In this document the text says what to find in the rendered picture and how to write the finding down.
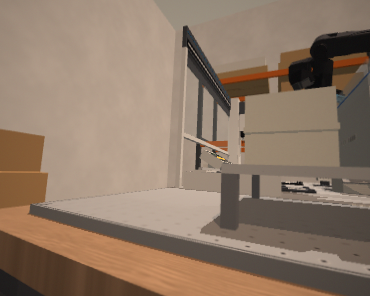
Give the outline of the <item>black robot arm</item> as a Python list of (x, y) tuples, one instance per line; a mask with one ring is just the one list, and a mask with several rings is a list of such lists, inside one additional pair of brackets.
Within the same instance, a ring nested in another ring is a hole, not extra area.
[(370, 52), (370, 29), (320, 35), (310, 48), (313, 58), (295, 61), (289, 66), (290, 85), (294, 91), (329, 87), (334, 61), (328, 58), (364, 52)]

